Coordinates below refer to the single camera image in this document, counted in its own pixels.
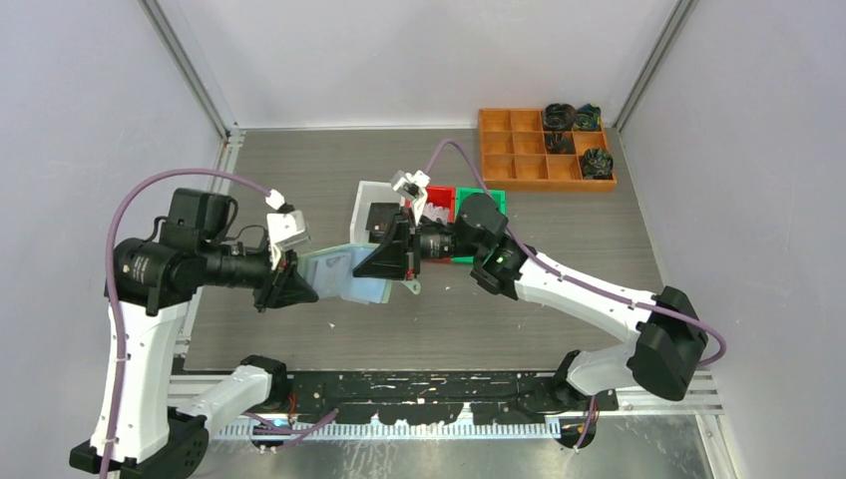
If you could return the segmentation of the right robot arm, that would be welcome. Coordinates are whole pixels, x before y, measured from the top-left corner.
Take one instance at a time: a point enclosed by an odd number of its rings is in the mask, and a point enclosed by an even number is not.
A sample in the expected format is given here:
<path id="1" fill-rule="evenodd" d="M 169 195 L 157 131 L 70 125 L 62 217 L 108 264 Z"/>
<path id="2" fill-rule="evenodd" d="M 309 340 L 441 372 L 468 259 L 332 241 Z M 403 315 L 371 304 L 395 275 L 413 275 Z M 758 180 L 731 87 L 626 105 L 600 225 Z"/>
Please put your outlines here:
<path id="1" fill-rule="evenodd" d="M 686 395 L 707 334 L 683 291 L 627 289 L 556 263 L 508 233 L 507 216 L 482 193 L 468 197 L 451 223 L 416 218 L 391 202 L 372 204 L 364 217 L 376 248 L 354 268 L 356 278 L 411 280 L 424 259 L 469 256 L 471 276 L 489 293 L 562 311 L 617 338 L 617 346 L 565 356 L 551 390 L 562 408 L 620 387 L 669 401 Z"/>

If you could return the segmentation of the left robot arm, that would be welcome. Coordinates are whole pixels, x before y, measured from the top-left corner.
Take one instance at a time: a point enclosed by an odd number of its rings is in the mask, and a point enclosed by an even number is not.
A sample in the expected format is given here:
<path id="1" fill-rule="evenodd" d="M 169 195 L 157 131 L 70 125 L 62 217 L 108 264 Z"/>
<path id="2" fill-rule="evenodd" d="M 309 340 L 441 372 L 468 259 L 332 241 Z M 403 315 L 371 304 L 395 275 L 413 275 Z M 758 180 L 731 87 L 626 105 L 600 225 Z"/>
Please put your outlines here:
<path id="1" fill-rule="evenodd" d="M 187 478 L 211 437 L 251 408 L 284 408 L 292 385 L 283 362 L 253 354 L 224 380 L 178 406 L 168 402 L 177 339 L 198 290 L 245 288 L 258 311 L 318 299 L 298 273 L 294 247 L 308 238 L 304 215 L 278 192 L 260 243 L 228 236 L 237 216 L 229 196 L 174 192 L 169 212 L 147 239 L 125 239 L 112 252 L 116 295 L 109 308 L 109 366 L 101 416 L 91 438 L 70 453 L 71 467 L 122 478 Z"/>

